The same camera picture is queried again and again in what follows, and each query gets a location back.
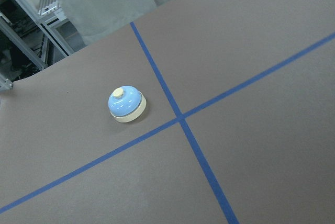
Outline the blue cream call bell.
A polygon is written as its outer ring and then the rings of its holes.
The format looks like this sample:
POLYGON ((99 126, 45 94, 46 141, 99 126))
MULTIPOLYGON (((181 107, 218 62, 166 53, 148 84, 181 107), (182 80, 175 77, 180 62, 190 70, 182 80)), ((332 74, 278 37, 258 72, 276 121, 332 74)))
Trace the blue cream call bell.
POLYGON ((146 106, 147 100, 144 95, 137 88, 129 85, 116 88, 108 99, 110 114, 120 123, 137 119, 146 106))

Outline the aluminium frame rack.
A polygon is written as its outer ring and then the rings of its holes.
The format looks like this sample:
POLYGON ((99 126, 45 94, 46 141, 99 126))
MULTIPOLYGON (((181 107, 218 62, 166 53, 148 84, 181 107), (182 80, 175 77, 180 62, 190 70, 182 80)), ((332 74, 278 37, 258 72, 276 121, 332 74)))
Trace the aluminium frame rack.
POLYGON ((10 0, 22 13, 17 19, 1 9, 1 33, 16 46, 37 70, 48 67, 50 46, 65 57, 75 51, 59 32, 69 20, 58 0, 10 0))

